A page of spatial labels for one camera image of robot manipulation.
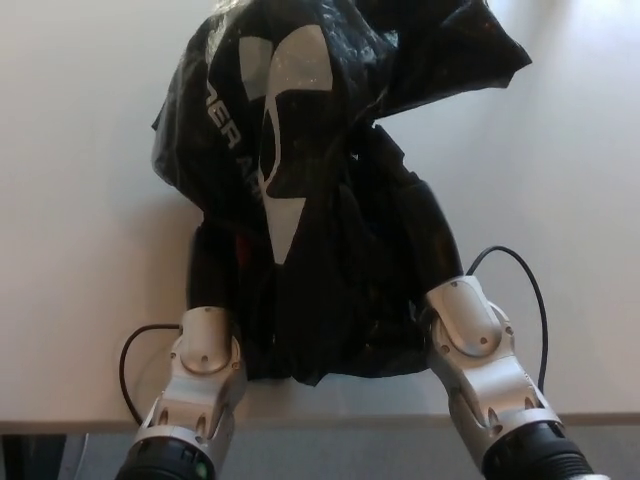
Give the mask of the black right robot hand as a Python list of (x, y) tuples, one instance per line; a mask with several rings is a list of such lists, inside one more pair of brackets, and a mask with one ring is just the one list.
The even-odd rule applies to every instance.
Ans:
[(424, 296), (464, 273), (458, 247), (434, 193), (424, 181), (403, 187), (398, 202), (419, 294)]

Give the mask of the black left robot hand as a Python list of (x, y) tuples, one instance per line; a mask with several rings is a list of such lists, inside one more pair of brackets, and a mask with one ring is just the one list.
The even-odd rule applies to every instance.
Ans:
[(187, 308), (219, 307), (234, 311), (238, 274), (236, 237), (226, 229), (202, 222), (194, 232), (190, 247)]

